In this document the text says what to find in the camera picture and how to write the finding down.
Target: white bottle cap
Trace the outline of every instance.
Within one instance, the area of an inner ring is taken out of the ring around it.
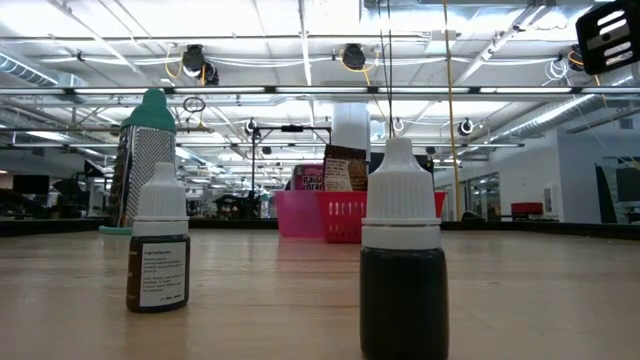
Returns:
[[[181,235],[188,232],[184,187],[172,163],[157,163],[153,176],[140,188],[134,236]]]
[[[362,245],[420,250],[440,247],[433,178],[418,164],[407,138],[387,140],[382,164],[369,176]]]

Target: bottle label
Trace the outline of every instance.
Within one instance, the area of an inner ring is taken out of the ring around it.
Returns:
[[[186,246],[184,242],[142,246],[141,307],[184,300]]]

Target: pink plastic basket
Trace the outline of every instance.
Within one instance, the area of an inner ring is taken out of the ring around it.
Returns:
[[[362,218],[367,215],[367,192],[315,193],[328,243],[359,244],[362,241]]]
[[[315,193],[315,191],[276,192],[280,236],[306,239],[321,239],[324,236]]]

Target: dropper bottle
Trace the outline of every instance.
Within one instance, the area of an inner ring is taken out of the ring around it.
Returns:
[[[157,163],[140,190],[129,243],[127,308],[163,312],[189,301],[191,239],[184,187],[172,163]]]
[[[369,360],[443,360],[449,352],[447,264],[433,179],[411,140],[387,140],[369,176],[360,252],[360,346]]]

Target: wooden table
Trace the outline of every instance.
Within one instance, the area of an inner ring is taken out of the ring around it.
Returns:
[[[191,301],[124,305],[128,239],[0,239],[0,358],[360,359],[359,246],[192,231]],[[640,359],[640,243],[444,232],[451,359]]]

